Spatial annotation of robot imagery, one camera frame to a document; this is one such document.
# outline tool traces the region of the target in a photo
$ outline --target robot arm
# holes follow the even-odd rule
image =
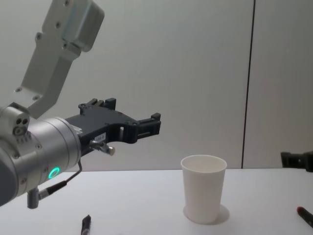
[[[92,0],[53,0],[36,35],[36,49],[13,102],[0,109],[0,206],[28,192],[28,207],[61,189],[82,171],[81,156],[94,150],[108,154],[111,141],[135,143],[159,134],[160,114],[134,120],[115,110],[116,100],[93,99],[80,114],[35,120],[57,101],[74,59],[89,51],[104,12]],[[66,181],[39,191],[37,186],[76,164]]]

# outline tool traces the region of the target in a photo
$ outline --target tabletop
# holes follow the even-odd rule
[[[40,186],[43,189],[72,173]],[[298,169],[226,170],[220,216],[198,225],[183,215],[180,170],[83,172],[30,210],[26,195],[0,208],[3,235],[311,235],[296,213],[313,212],[313,173]]]

